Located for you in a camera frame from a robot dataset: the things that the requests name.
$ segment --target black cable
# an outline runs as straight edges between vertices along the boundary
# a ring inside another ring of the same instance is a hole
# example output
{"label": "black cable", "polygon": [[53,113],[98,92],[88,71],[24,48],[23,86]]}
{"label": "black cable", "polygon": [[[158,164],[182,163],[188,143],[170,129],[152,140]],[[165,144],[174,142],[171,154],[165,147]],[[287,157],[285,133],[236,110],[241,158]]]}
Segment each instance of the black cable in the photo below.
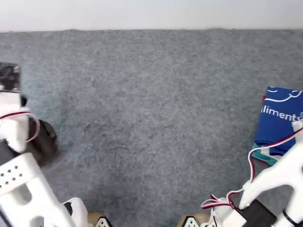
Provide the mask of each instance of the black cable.
{"label": "black cable", "polygon": [[2,218],[3,222],[7,227],[13,227],[1,209],[0,209],[0,217]]}
{"label": "black cable", "polygon": [[214,218],[214,223],[216,224],[216,227],[218,227],[218,226],[217,226],[217,222],[216,222],[216,219],[215,219],[215,218]]}
{"label": "black cable", "polygon": [[[214,211],[214,208],[213,208],[213,211]],[[214,223],[216,224],[216,227],[218,227],[218,226],[217,226],[217,222],[216,222],[216,219],[215,219],[215,218],[214,218]]]}

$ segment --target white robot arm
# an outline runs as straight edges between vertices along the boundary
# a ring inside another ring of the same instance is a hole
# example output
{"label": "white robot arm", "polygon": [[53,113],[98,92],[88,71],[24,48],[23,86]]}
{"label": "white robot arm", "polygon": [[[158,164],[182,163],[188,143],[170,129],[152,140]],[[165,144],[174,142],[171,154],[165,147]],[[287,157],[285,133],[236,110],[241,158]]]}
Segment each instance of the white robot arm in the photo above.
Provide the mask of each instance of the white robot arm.
{"label": "white robot arm", "polygon": [[[46,227],[93,227],[88,212],[79,198],[62,205],[54,195],[31,153],[24,153],[28,139],[29,109],[22,107],[19,89],[20,66],[0,63],[0,144],[6,160],[0,165],[0,205],[13,227],[33,227],[37,217],[44,218]],[[31,200],[22,196],[26,186]]]}
{"label": "white robot arm", "polygon": [[263,170],[252,183],[243,186],[240,209],[244,209],[262,192],[281,185],[290,185],[294,192],[287,208],[274,227],[292,227],[303,220],[303,141],[296,143],[274,166]]}

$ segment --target black object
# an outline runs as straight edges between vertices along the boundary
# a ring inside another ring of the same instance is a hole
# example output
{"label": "black object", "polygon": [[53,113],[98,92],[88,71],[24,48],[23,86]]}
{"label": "black object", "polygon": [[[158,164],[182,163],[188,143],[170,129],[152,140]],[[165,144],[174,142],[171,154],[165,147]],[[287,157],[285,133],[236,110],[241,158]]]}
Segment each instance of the black object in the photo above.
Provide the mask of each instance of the black object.
{"label": "black object", "polygon": [[0,62],[0,91],[20,92],[21,66]]}
{"label": "black object", "polygon": [[[26,152],[33,153],[38,164],[42,166],[46,161],[53,157],[58,148],[56,145],[57,134],[52,126],[46,122],[39,120],[40,131],[38,136],[27,143]],[[32,136],[36,131],[36,123],[33,119],[29,120],[29,134]]]}
{"label": "black object", "polygon": [[67,209],[68,213],[72,215],[72,207],[71,207],[71,202],[66,202],[63,204],[65,208]]}
{"label": "black object", "polygon": [[[40,121],[40,131],[35,139],[27,143],[25,152],[33,154],[35,160],[40,166],[44,165],[46,161],[51,158],[58,150],[56,145],[57,135],[52,126],[42,120]],[[34,120],[29,120],[29,134],[32,136],[36,130],[36,123]],[[11,149],[6,140],[0,141],[0,165],[5,164],[13,158],[20,155]]]}
{"label": "black object", "polygon": [[258,200],[254,200],[240,214],[246,219],[243,227],[271,227],[276,222],[276,216]]}
{"label": "black object", "polygon": [[285,217],[293,226],[295,226],[295,227],[302,227],[303,221],[301,221],[299,224],[297,224],[297,223],[294,222],[294,220],[292,220],[292,219],[288,216],[288,214],[286,214],[286,211],[285,211],[285,210],[283,210],[282,213],[283,213],[284,217]]}

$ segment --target perforated white bracket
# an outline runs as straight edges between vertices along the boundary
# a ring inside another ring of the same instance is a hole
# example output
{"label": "perforated white bracket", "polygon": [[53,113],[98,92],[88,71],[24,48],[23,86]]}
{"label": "perforated white bracket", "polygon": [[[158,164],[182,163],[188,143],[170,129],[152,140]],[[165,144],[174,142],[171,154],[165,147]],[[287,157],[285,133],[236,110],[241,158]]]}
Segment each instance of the perforated white bracket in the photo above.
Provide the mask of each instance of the perforated white bracket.
{"label": "perforated white bracket", "polygon": [[[0,185],[0,205],[14,227],[32,227],[38,217],[47,218],[55,226],[75,227],[31,153],[0,166]],[[22,185],[31,193],[30,201],[22,197]]]}

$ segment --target printed logo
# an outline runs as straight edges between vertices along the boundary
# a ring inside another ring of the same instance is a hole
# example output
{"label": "printed logo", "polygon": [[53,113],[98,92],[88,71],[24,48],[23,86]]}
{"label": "printed logo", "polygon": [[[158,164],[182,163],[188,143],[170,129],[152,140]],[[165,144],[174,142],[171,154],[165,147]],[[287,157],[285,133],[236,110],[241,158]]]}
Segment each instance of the printed logo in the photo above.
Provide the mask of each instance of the printed logo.
{"label": "printed logo", "polygon": [[[274,92],[277,92],[278,90],[276,90],[275,87],[270,86],[270,90],[267,90],[267,91],[268,91],[268,92],[274,93]],[[281,102],[285,102],[285,101],[287,101],[287,100],[289,100],[289,99],[291,99],[291,98],[297,98],[297,97],[299,97],[301,94],[302,94],[302,91],[296,91],[296,90],[294,90],[294,91],[292,91],[291,93],[289,93],[289,94],[288,94],[288,97],[286,97],[285,99],[276,100],[276,99],[272,99],[272,98],[266,98],[266,99],[264,99],[264,100],[272,101],[272,102],[277,102],[277,103],[281,103]]]}

